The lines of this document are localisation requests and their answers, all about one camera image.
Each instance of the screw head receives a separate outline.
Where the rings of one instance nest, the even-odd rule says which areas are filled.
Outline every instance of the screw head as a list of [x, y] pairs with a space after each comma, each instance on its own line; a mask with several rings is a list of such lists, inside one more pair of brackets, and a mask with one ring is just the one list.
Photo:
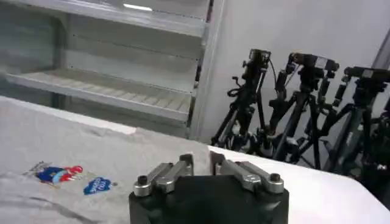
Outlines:
[[137, 181], [139, 185], [145, 185], [147, 183], [147, 176], [145, 175], [139, 176]]
[[277, 173], [272, 173], [269, 177], [269, 179], [273, 182], [279, 182], [280, 181], [280, 175]]

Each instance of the black tripod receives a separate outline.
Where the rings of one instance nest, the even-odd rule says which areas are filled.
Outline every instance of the black tripod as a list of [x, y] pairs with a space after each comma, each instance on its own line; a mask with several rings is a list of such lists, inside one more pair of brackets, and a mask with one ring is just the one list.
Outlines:
[[363, 157], [363, 168], [358, 180], [374, 196], [387, 206], [390, 205], [390, 99], [385, 112], [376, 119], [378, 127], [370, 138], [370, 147]]
[[[322, 105], [321, 109], [324, 109], [324, 110], [320, 110], [320, 112], [322, 114], [327, 115], [326, 120], [325, 120], [321, 130], [316, 131], [319, 138], [321, 138], [323, 136], [328, 136], [329, 131], [332, 128], [332, 126], [334, 126], [337, 123], [337, 121], [339, 121], [342, 118], [342, 116], [344, 115], [343, 113], [337, 114], [337, 111], [334, 109], [334, 107], [338, 107], [340, 105], [340, 103], [342, 101], [342, 97], [347, 89], [347, 86], [348, 86], [350, 80], [351, 80], [351, 76], [345, 75], [342, 78], [343, 83], [339, 85], [339, 88], [336, 92], [335, 100], [331, 105], [325, 103], [324, 96], [326, 93], [319, 94], [320, 97], [318, 98], [318, 103], [319, 103], [319, 105]], [[324, 86], [324, 89], [327, 89], [329, 86], [329, 81], [327, 79], [324, 79], [322, 81], [321, 86]], [[291, 157], [289, 159], [289, 163], [297, 164], [302, 159], [310, 167], [316, 168], [315, 165], [313, 165], [311, 162], [307, 161], [307, 159], [305, 159], [303, 157], [303, 154], [308, 149], [310, 149], [310, 147], [314, 143], [314, 139], [312, 138], [312, 130], [313, 130], [313, 126], [311, 125], [311, 122], [309, 121], [309, 123], [306, 125], [306, 129], [305, 129], [305, 134], [307, 134], [308, 137], [307, 138], [301, 137], [297, 140], [300, 149], [296, 150], [296, 152], [291, 155]], [[331, 148], [330, 143], [328, 141], [326, 141], [326, 140], [320, 140], [320, 141], [322, 141], [324, 143], [326, 149]]]
[[348, 103], [338, 114], [329, 114], [324, 126], [331, 127], [349, 113], [335, 146], [329, 150], [324, 170], [349, 175], [360, 153], [358, 144], [363, 132], [363, 158], [368, 155], [371, 139], [371, 105], [378, 93], [382, 93], [390, 82], [390, 72], [371, 68], [346, 68], [344, 73], [358, 77], [353, 103]]
[[[306, 105], [309, 105], [311, 117], [310, 123], [314, 127], [311, 132], [311, 140], [314, 144], [314, 163], [315, 168], [320, 169], [320, 155], [319, 155], [319, 133], [317, 132], [317, 119], [319, 111], [323, 110], [325, 103], [322, 100], [327, 92], [329, 82], [328, 79], [332, 79], [335, 76], [335, 71], [339, 68], [339, 65], [333, 60], [318, 57], [308, 54], [291, 54], [292, 62], [302, 65], [303, 68], [299, 71], [300, 75], [300, 91], [293, 93], [289, 101], [276, 99], [270, 101], [270, 106], [274, 108], [270, 120], [270, 132], [275, 132], [277, 124], [280, 119], [287, 113], [294, 103], [296, 106], [292, 115], [286, 125], [283, 134], [278, 135], [273, 142], [274, 153], [272, 158], [278, 161], [286, 161], [288, 154], [294, 154], [298, 151], [299, 145], [297, 142], [287, 142], [288, 137], [292, 138], [296, 132], [297, 125], [299, 123], [301, 114], [304, 111]], [[327, 76], [324, 77], [324, 70], [327, 71]], [[318, 89], [318, 82], [320, 79], [325, 78], [325, 82], [322, 82], [319, 91], [318, 98], [319, 104], [316, 102], [316, 97], [312, 95], [315, 89]]]
[[238, 83], [238, 78], [233, 77], [239, 88], [231, 89], [227, 95], [236, 97], [236, 100], [230, 104], [230, 110], [224, 121], [218, 129], [215, 136], [211, 139], [211, 144], [239, 151], [248, 141], [248, 128], [255, 112], [252, 104], [257, 104], [260, 125], [265, 128], [263, 105], [261, 103], [261, 87], [268, 69], [271, 53], [258, 49], [252, 49], [249, 55], [249, 62], [244, 61], [243, 67], [246, 67], [242, 78], [244, 85]]

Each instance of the shelf rack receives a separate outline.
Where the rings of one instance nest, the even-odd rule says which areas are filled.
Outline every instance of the shelf rack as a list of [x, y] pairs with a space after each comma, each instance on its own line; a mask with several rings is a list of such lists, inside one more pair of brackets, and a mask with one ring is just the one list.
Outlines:
[[160, 11], [129, 9], [124, 5], [103, 5], [78, 0], [6, 0], [65, 13], [148, 27], [193, 37], [202, 37], [206, 22], [200, 18]]
[[10, 83], [75, 96], [176, 121], [188, 119], [191, 95], [75, 69], [3, 74]]

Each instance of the cable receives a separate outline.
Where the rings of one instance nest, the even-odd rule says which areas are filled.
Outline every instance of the cable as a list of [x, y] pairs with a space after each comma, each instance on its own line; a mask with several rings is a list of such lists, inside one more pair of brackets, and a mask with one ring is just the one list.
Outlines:
[[297, 73], [298, 69], [300, 68], [300, 65], [294, 70], [293, 74], [290, 76], [290, 78], [288, 78], [286, 84], [285, 84], [285, 88], [287, 87], [288, 83], [291, 81], [292, 77], [295, 75], [295, 73]]
[[274, 82], [276, 86], [276, 72], [275, 72], [274, 64], [272, 63], [271, 59], [269, 59], [269, 62], [271, 64], [272, 72], [274, 73]]

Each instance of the sticker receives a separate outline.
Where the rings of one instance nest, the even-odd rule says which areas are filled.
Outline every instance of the sticker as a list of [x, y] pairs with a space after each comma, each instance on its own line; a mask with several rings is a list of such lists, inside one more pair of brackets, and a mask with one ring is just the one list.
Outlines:
[[65, 173], [67, 173], [67, 171], [64, 168], [49, 166], [42, 172], [38, 172], [35, 176], [42, 182], [53, 183], [54, 177], [58, 177], [58, 175], [63, 175]]
[[37, 172], [35, 176], [44, 183], [60, 183], [70, 180], [76, 180], [73, 178], [75, 175], [82, 173], [83, 168], [81, 166], [74, 167], [45, 167], [42, 171]]
[[110, 190], [111, 181], [102, 177], [97, 177], [91, 181], [86, 188], [84, 188], [84, 194], [96, 194], [98, 192], [104, 192]]
[[51, 163], [45, 163], [44, 161], [40, 161], [38, 164], [33, 166], [29, 171], [24, 172], [22, 175], [24, 176], [35, 176], [36, 173], [42, 172], [45, 168], [49, 167]]

